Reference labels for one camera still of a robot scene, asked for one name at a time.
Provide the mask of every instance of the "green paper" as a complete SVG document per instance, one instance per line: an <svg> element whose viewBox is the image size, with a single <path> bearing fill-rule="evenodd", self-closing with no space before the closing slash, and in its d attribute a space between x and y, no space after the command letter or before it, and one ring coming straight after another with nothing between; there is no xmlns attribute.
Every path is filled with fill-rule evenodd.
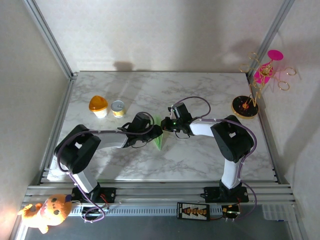
<svg viewBox="0 0 320 240"><path fill-rule="evenodd" d="M159 126L161 125L161 116L156 115L154 117L154 124L159 125ZM155 138L153 140L155 142L156 147L159 149L159 151L161 151L162 136L163 136L163 134L161 134L160 136L158 136L157 138Z"/></svg>

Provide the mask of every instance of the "plush animal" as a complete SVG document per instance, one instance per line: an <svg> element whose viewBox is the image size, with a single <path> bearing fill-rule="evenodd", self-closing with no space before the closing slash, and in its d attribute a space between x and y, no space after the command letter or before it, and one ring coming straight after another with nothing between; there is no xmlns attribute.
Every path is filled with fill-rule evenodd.
<svg viewBox="0 0 320 240"><path fill-rule="evenodd" d="M48 226L61 224L72 210L71 195L55 194L50 196L45 203L37 203L32 211L32 204L25 206L18 212L22 222L30 228L38 228L41 233L48 232Z"/></svg>

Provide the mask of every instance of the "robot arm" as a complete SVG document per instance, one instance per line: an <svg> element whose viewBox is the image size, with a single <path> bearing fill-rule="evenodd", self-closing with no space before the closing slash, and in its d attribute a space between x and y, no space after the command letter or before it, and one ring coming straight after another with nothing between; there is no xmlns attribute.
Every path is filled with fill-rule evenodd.
<svg viewBox="0 0 320 240"><path fill-rule="evenodd" d="M240 159L248 154L254 146L250 134L240 126L228 122L212 123L192 118L183 102L168 108L173 111L176 119L166 117L161 122L161 128L169 132L180 132L189 135L204 135L214 137L224 156L224 172L220 180L219 199L216 202L232 202L241 196L239 190L242 187L238 179ZM226 120L239 123L236 116L230 115Z"/></svg>
<svg viewBox="0 0 320 240"><path fill-rule="evenodd" d="M65 145L59 156L60 162L94 202L99 199L101 188L87 166L95 151L110 147L127 148L137 141L148 143L163 133L160 126L151 125L150 118L143 112L139 112L132 122L118 127L116 131L110 131L107 134L101 134L99 131L88 133L88 131L89 129L84 125L77 125L55 148L54 154L57 156L60 148Z"/></svg>

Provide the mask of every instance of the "yellow lid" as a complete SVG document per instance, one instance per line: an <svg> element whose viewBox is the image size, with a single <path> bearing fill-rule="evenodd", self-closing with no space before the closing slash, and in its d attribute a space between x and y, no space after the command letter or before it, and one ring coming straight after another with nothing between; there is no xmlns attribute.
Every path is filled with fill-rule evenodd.
<svg viewBox="0 0 320 240"><path fill-rule="evenodd" d="M108 102L105 100L102 96L94 96L90 103L89 103L89 109L92 112L101 111L103 109L106 109L108 107Z"/></svg>

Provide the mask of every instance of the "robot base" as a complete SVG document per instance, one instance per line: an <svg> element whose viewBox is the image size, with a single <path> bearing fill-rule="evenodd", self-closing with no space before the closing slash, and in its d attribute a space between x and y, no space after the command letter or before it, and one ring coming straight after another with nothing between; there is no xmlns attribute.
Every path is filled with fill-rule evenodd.
<svg viewBox="0 0 320 240"><path fill-rule="evenodd" d="M204 193L201 197L205 199L206 203L248 203L248 192L245 186L239 187L237 192L230 196L222 193L219 186L208 186L204 188Z"/></svg>
<svg viewBox="0 0 320 240"><path fill-rule="evenodd" d="M115 203L116 198L116 188L114 187L100 187L98 189L92 190L92 192L88 193L87 196L96 204L104 204L105 201L100 197L103 194L105 196L106 201L109 204ZM81 203L87 203L88 201L83 197L79 188L74 187L72 189L72 201L80 201Z"/></svg>

